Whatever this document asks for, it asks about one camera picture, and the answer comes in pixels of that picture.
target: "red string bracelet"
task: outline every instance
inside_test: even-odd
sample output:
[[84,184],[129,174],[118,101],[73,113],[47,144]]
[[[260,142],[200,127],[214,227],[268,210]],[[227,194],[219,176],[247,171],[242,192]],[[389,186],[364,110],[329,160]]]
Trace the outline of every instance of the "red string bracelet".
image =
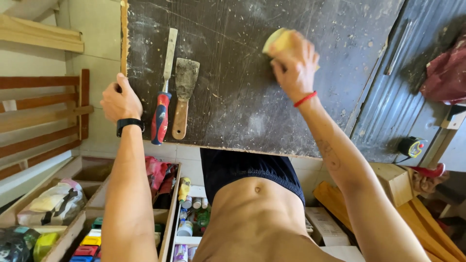
[[303,99],[299,100],[298,102],[295,103],[295,107],[300,106],[304,101],[311,99],[313,97],[317,96],[317,91],[314,91],[312,94],[305,96]]

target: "black wristwatch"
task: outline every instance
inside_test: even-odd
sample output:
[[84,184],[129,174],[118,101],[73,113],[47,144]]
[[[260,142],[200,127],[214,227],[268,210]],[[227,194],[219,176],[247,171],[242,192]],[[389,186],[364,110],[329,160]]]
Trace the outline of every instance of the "black wristwatch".
[[123,128],[127,125],[130,125],[130,124],[135,124],[135,125],[138,125],[142,132],[144,133],[144,122],[139,120],[139,119],[135,119],[135,118],[125,118],[125,119],[120,119],[116,122],[116,136],[117,137],[121,137],[121,133],[123,132]]

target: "right hand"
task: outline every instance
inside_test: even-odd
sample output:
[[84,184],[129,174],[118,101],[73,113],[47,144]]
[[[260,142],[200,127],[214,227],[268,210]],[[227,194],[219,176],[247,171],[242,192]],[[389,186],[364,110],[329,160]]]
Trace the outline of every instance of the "right hand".
[[[114,124],[118,120],[125,118],[141,120],[143,113],[141,101],[131,88],[128,79],[122,73],[118,73],[116,77],[118,83],[111,83],[102,93],[103,99],[100,104],[103,107],[105,118]],[[121,87],[121,93],[117,92],[118,85]]]
[[314,92],[314,73],[319,64],[319,54],[314,44],[302,34],[293,31],[290,35],[293,47],[275,52],[271,46],[270,55],[274,58],[270,64],[278,84],[293,103]]

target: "workbench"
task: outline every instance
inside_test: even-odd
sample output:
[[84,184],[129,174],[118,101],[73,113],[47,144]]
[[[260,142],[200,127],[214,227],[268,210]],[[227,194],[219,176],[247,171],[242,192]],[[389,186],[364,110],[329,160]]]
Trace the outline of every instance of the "workbench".
[[175,67],[165,142],[269,154],[319,157],[299,111],[277,84],[261,50],[278,28],[315,44],[321,68],[314,89],[349,136],[380,63],[402,0],[124,0],[122,72],[142,101],[147,131],[162,90],[169,28],[175,58],[200,62],[186,137],[171,136]]

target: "red block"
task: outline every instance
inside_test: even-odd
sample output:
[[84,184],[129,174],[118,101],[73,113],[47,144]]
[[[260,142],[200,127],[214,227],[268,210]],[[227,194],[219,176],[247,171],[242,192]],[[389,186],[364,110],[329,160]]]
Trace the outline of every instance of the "red block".
[[99,246],[79,246],[73,255],[94,256],[98,249]]

